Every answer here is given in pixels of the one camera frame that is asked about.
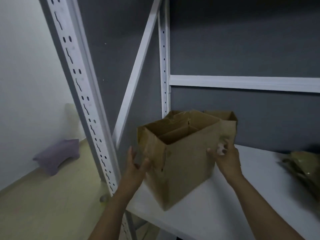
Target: purple object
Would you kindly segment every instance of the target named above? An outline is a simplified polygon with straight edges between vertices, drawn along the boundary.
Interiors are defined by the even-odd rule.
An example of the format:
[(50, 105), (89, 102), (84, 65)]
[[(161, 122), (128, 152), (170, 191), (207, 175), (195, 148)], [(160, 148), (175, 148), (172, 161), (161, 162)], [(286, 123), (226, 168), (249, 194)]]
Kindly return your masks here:
[(37, 161), (46, 173), (54, 176), (58, 173), (58, 166), (69, 157), (80, 157), (78, 139), (60, 141), (35, 155), (33, 160)]

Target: floor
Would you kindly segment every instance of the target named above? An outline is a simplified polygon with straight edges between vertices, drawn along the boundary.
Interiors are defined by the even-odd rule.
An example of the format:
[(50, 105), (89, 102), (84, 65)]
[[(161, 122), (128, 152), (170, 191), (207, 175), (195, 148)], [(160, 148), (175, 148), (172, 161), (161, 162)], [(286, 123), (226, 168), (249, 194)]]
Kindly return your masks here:
[[(99, 198), (108, 190), (86, 141), (80, 155), (65, 161), (53, 177), (36, 169), (0, 192), (0, 239), (88, 238), (104, 209)], [(136, 231), (138, 240), (155, 240), (158, 232), (150, 223)]]

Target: white shelf surface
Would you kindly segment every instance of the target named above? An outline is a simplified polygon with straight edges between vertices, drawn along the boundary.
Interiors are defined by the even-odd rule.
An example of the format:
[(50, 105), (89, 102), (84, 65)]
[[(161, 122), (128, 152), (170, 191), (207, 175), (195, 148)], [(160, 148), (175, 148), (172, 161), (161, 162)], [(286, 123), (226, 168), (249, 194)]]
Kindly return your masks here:
[[(266, 201), (306, 240), (320, 236), (316, 201), (278, 162), (283, 154), (236, 145), (242, 172)], [(212, 177), (171, 209), (163, 211), (145, 185), (127, 210), (184, 239), (252, 239), (240, 203), (215, 166)]]

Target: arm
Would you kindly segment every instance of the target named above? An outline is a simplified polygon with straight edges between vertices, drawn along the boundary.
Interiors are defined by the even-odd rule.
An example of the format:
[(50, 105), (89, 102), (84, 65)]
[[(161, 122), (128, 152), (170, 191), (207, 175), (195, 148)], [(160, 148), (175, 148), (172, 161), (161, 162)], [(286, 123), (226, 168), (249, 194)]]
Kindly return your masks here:
[(118, 240), (122, 217), (129, 201), (138, 190), (150, 168), (150, 161), (146, 158), (141, 167), (134, 163), (135, 153), (128, 150), (126, 171), (119, 183), (118, 189), (108, 202), (97, 225), (88, 240)]
[(235, 191), (256, 240), (304, 240), (242, 175), (238, 149), (227, 141), (225, 155), (211, 149), (219, 170)]

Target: person's left hand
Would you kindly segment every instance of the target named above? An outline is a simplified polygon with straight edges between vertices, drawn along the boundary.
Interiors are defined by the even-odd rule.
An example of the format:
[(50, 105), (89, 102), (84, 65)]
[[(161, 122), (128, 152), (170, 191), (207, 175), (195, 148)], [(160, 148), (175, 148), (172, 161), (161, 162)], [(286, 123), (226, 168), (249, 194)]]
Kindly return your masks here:
[(136, 153), (132, 147), (129, 147), (127, 155), (127, 166), (122, 178), (120, 180), (117, 192), (128, 200), (134, 196), (134, 193), (138, 190), (146, 172), (151, 168), (151, 162), (148, 158), (145, 158), (143, 163), (140, 165), (134, 163), (134, 157)]

